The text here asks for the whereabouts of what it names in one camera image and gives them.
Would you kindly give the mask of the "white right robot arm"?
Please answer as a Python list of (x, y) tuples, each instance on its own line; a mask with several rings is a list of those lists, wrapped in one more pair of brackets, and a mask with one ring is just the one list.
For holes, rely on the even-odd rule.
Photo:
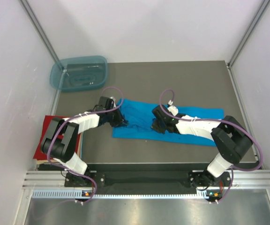
[(221, 120), (199, 120), (198, 117), (179, 113), (173, 105), (158, 105), (152, 110), (152, 114), (155, 118), (151, 128), (158, 133), (192, 135), (214, 142), (218, 154), (200, 175), (193, 178), (192, 184), (197, 187), (216, 185), (221, 180), (221, 175), (238, 164), (253, 144), (240, 130), (240, 123), (232, 116), (225, 116), (224, 120), (235, 126), (222, 123)]

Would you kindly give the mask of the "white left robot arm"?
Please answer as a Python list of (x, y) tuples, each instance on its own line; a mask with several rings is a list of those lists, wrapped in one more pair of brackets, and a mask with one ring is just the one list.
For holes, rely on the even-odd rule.
[(91, 174), (88, 172), (88, 165), (75, 152), (77, 140), (79, 134), (105, 123), (113, 128), (128, 124), (113, 97), (100, 97), (92, 110), (72, 118), (52, 118), (40, 143), (40, 150), (76, 173), (76, 182), (86, 186), (91, 182)]

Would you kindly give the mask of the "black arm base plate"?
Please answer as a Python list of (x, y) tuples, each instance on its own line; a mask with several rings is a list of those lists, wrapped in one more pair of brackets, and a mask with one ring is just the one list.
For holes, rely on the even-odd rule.
[(227, 187), (229, 172), (214, 177), (206, 163), (89, 164), (85, 175), (99, 187), (114, 184), (180, 184), (186, 188)]

